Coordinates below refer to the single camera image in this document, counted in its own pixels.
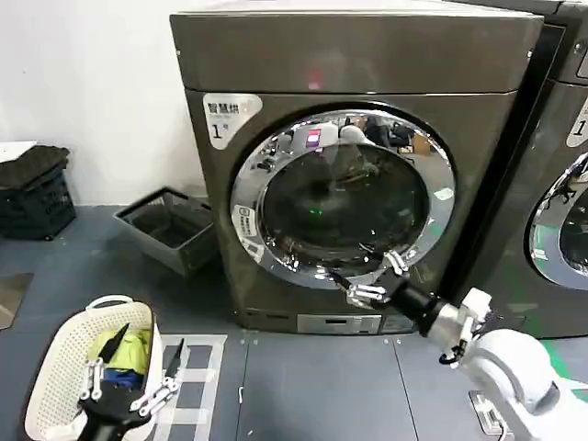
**chrome door ring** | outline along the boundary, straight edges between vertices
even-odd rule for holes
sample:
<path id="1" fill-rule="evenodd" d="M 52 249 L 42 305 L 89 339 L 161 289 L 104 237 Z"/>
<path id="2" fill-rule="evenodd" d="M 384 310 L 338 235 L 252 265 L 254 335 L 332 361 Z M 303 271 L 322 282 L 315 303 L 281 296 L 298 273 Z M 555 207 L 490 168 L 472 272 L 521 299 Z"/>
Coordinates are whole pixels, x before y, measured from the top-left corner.
<path id="1" fill-rule="evenodd" d="M 429 197 L 429 213 L 418 238 L 408 249 L 401 253 L 407 266 L 421 260 L 443 235 L 455 205 L 456 184 L 451 163 L 447 153 L 435 138 L 422 128 L 383 110 L 344 109 L 315 114 L 300 119 L 271 136 L 265 138 L 244 161 L 232 188 L 231 214 L 232 224 L 245 251 L 264 269 L 275 276 L 296 285 L 309 288 L 335 289 L 333 281 L 327 276 L 329 268 L 322 266 L 305 266 L 295 257 L 277 248 L 271 238 L 264 237 L 261 228 L 261 207 L 266 190 L 274 178 L 285 166 L 301 156 L 321 149 L 321 146 L 305 148 L 300 151 L 280 148 L 280 137 L 287 133 L 317 121 L 337 121 L 376 117 L 390 123 L 400 124 L 422 137 L 429 147 L 426 154 L 405 154 L 411 166 L 424 182 Z M 391 148 L 387 150 L 397 154 Z M 380 266 L 370 273 L 351 277 L 353 283 L 371 284 L 381 276 L 385 269 Z"/>
<path id="2" fill-rule="evenodd" d="M 588 191 L 588 153 L 566 169 L 539 202 L 531 220 L 529 253 L 545 278 L 565 288 L 588 289 L 588 274 L 570 266 L 560 247 L 561 228 L 580 196 Z"/>

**label sticker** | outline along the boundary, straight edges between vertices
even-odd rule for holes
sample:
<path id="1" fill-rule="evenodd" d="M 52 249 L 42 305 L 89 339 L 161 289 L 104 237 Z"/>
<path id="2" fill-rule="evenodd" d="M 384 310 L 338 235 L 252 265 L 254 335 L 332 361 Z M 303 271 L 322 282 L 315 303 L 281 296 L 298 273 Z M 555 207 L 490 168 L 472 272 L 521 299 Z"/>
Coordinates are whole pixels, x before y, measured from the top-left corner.
<path id="1" fill-rule="evenodd" d="M 232 209 L 232 222 L 240 237 L 255 237 L 255 211 L 243 205 L 235 205 Z"/>
<path id="2" fill-rule="evenodd" d="M 235 133 L 263 106 L 253 94 L 206 94 L 202 98 L 212 147 L 224 150 Z"/>
<path id="3" fill-rule="evenodd" d="M 257 243 L 251 242 L 244 237 L 241 239 L 243 248 L 245 251 L 257 262 L 261 262 L 261 258 L 264 256 L 264 247 Z"/>
<path id="4" fill-rule="evenodd" d="M 437 196 L 437 199 L 439 200 L 448 200 L 453 198 L 453 190 L 448 187 L 441 188 L 439 191 L 435 192 L 435 196 Z"/>
<path id="5" fill-rule="evenodd" d="M 532 254 L 533 254 L 533 257 L 535 257 L 536 259 L 549 260 L 547 255 L 545 254 L 545 251 L 541 250 L 539 248 L 534 248 Z"/>
<path id="6" fill-rule="evenodd" d="M 588 98 L 584 101 L 584 105 L 571 128 L 566 144 L 568 147 L 578 147 L 584 141 L 588 140 Z"/>

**washing machine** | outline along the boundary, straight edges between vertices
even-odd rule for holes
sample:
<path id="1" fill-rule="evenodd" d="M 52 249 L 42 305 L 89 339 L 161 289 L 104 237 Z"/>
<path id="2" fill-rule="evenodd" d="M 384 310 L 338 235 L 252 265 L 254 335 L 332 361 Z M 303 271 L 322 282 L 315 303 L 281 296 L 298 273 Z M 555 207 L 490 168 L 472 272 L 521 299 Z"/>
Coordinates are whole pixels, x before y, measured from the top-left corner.
<path id="1" fill-rule="evenodd" d="M 545 24 L 439 291 L 484 289 L 536 337 L 588 334 L 588 3 L 471 1 Z"/>
<path id="2" fill-rule="evenodd" d="M 410 331 L 399 315 L 347 305 L 329 272 L 374 283 L 385 268 L 373 247 L 436 288 L 541 23 L 417 0 L 172 15 L 236 319 L 292 333 Z"/>

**white wall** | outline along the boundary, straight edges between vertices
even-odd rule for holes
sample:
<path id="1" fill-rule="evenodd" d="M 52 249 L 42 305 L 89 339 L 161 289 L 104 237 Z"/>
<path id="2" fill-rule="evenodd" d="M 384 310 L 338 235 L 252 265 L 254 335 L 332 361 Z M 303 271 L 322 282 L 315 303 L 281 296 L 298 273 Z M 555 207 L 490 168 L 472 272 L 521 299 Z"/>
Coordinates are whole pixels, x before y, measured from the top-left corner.
<path id="1" fill-rule="evenodd" d="M 168 16 L 205 3 L 0 2 L 0 141 L 71 149 L 81 205 L 203 187 Z"/>

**blue cloth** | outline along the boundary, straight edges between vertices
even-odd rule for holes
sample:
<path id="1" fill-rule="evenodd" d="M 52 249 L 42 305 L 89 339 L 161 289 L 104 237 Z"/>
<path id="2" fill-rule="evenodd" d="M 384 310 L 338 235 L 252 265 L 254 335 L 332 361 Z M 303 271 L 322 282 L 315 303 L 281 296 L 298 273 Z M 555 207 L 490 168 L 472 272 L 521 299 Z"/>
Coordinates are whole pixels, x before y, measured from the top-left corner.
<path id="1" fill-rule="evenodd" d="M 132 369 L 104 369 L 103 381 L 117 383 L 130 389 L 140 389 L 143 384 L 143 375 Z"/>

